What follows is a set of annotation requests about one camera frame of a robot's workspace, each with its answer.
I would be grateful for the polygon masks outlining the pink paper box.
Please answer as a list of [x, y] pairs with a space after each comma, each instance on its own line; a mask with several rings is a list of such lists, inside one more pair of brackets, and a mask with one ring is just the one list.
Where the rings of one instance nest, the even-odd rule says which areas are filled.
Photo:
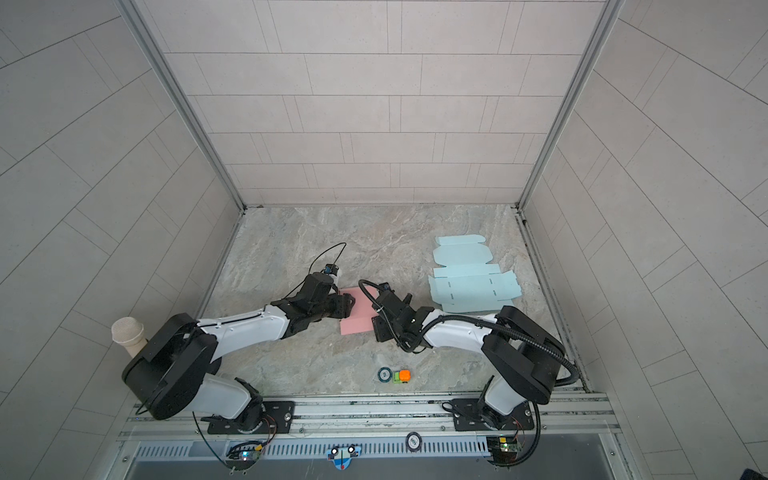
[[340, 321], [340, 334], [344, 336], [372, 332], [374, 330], [372, 319], [377, 313], [371, 301], [359, 287], [342, 289], [341, 292], [350, 294], [355, 302], [350, 315]]

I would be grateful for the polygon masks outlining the light blue paper box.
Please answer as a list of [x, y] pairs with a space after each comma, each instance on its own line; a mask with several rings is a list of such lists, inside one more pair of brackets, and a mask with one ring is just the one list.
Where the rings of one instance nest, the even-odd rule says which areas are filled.
[[477, 234], [436, 238], [438, 268], [428, 277], [432, 300], [447, 313], [492, 312], [513, 305], [522, 288], [513, 271], [503, 272]]

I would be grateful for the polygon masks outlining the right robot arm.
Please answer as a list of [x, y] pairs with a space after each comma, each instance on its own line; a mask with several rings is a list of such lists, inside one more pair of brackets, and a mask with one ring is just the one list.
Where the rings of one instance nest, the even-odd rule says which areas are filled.
[[496, 373], [477, 403], [456, 407], [454, 414], [501, 430], [513, 412], [529, 403], [549, 403], [556, 387], [581, 379], [579, 368], [566, 358], [565, 347], [518, 308], [506, 305], [493, 317], [451, 314], [432, 307], [414, 309], [411, 296], [399, 298], [386, 283], [358, 282], [376, 313], [379, 342], [393, 340], [406, 353], [455, 348], [483, 355]]

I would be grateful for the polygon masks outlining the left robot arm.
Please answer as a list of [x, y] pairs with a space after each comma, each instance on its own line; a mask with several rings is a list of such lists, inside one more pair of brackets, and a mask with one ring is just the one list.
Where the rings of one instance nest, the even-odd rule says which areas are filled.
[[227, 433], [252, 433], [267, 423], [263, 397], [243, 379], [218, 376], [218, 360], [246, 347], [282, 340], [325, 318], [345, 319], [354, 297], [335, 285], [334, 273], [307, 275], [299, 292], [261, 309], [219, 319], [172, 316], [122, 372], [124, 384], [156, 420], [182, 411], [205, 413]]

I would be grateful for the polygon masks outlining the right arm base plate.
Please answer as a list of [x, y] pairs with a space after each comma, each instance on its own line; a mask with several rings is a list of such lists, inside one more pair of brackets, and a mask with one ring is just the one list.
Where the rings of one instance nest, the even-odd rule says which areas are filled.
[[453, 417], [456, 431], [531, 431], [535, 429], [533, 409], [524, 401], [511, 413], [502, 415], [480, 399], [454, 398], [441, 407]]

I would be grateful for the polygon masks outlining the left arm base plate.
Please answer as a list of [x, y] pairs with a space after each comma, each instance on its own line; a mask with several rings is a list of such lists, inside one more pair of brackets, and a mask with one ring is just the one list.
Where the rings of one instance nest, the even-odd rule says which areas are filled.
[[290, 432], [296, 403], [265, 401], [235, 419], [213, 415], [203, 417], [207, 433], [213, 435], [287, 434]]

